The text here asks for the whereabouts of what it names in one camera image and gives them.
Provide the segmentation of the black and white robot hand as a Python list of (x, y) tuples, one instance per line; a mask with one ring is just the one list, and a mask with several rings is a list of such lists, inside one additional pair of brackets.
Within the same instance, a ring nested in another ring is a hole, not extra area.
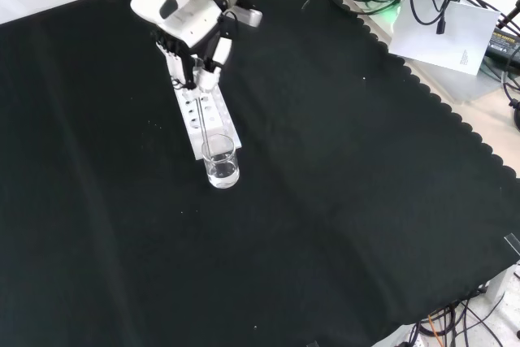
[(132, 0), (132, 10), (156, 26), (173, 81), (182, 89), (207, 91), (218, 83), (232, 41), (223, 32), (225, 13), (236, 0)]

